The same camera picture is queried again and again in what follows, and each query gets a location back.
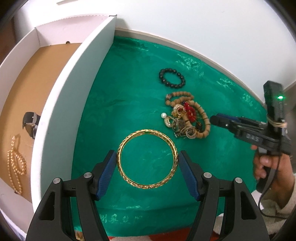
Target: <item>white wall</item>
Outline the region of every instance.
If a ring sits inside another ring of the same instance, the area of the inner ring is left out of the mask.
[[[264,0],[29,0],[16,16],[17,36],[69,15],[118,14],[117,27],[146,32],[211,59],[263,99],[267,80],[296,79],[296,43]]]

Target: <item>hand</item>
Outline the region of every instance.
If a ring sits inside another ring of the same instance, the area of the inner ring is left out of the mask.
[[[252,145],[252,150],[256,150],[257,146]],[[266,171],[263,167],[270,167],[276,169],[279,162],[277,156],[261,156],[259,157],[256,152],[253,160],[253,175],[256,180],[266,177]],[[275,200],[280,208],[287,205],[294,190],[295,177],[293,175],[293,169],[290,161],[290,157],[286,154],[282,154],[280,157],[280,163],[277,175],[271,185],[271,192],[275,196]]]

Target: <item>green cloth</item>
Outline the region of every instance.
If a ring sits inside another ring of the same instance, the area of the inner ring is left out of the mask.
[[[163,68],[173,68],[184,75],[186,85],[181,90],[191,92],[209,117],[223,113],[266,120],[260,103],[203,61],[162,45],[115,37],[84,107],[72,178],[91,171],[110,149],[117,150],[130,133],[155,129],[168,135],[178,151],[186,150],[205,172],[227,180],[241,177],[253,191],[253,151],[249,144],[215,126],[207,138],[190,140],[176,138],[173,130],[164,125],[161,113],[171,113],[171,107],[165,105],[165,96],[174,90],[160,83],[158,73]],[[167,73],[165,77],[180,83],[176,75]],[[134,181],[155,183],[172,167],[171,150],[160,138],[144,135],[126,145],[122,165]],[[167,184],[151,190],[129,185],[116,168],[106,195],[96,204],[109,236],[147,235],[190,226],[199,205],[189,195],[179,168]],[[223,212],[223,207],[221,199],[217,214]],[[75,200],[72,208],[74,226],[80,229]]]

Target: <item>wooden bead bracelet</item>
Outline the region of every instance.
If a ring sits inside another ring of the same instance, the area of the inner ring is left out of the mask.
[[[180,96],[178,99],[175,99],[173,101],[171,101],[171,99],[173,97],[176,97],[176,96]],[[188,104],[190,106],[192,106],[193,108],[195,108],[200,116],[202,117],[203,121],[204,121],[204,124],[205,124],[205,129],[203,132],[201,132],[200,129],[194,129],[195,133],[191,133],[190,135],[188,135],[186,133],[186,136],[190,139],[194,139],[194,138],[206,138],[209,133],[210,133],[210,129],[211,129],[211,124],[210,124],[210,120],[206,114],[206,112],[204,111],[204,109],[197,103],[195,102],[194,100],[194,96],[190,93],[190,92],[187,92],[187,91],[177,91],[177,92],[173,92],[171,94],[167,94],[166,97],[165,97],[165,104],[166,105],[169,105],[171,107],[173,107],[173,110],[174,111],[178,111],[178,108],[182,107],[180,104],[183,104],[184,102],[188,102]],[[190,127],[190,131],[192,132],[193,130],[193,125],[191,124],[189,118],[187,117],[187,115],[185,114],[182,114],[182,119],[185,121],[185,125],[187,127]]]

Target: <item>black cable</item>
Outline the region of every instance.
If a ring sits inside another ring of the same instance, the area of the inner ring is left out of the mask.
[[[270,187],[271,187],[272,183],[274,182],[274,179],[275,179],[275,177],[276,177],[276,175],[277,175],[277,172],[278,172],[278,169],[279,169],[279,163],[280,163],[280,161],[281,161],[281,156],[279,156],[279,162],[278,162],[277,167],[276,167],[276,174],[274,175],[274,177],[273,177],[271,183],[269,184],[268,188],[266,188],[266,190],[265,190],[265,191],[262,193],[262,195],[260,196],[260,198],[259,198],[259,202],[258,202],[258,208],[259,208],[259,210],[260,210],[261,215],[264,216],[264,217],[267,217],[267,218],[286,219],[286,218],[283,218],[283,217],[280,217],[280,216],[267,215],[267,214],[263,213],[263,212],[262,212],[262,209],[260,208],[260,203],[261,203],[261,200],[262,200],[263,196],[264,196],[264,195],[267,193],[267,191],[270,189]]]

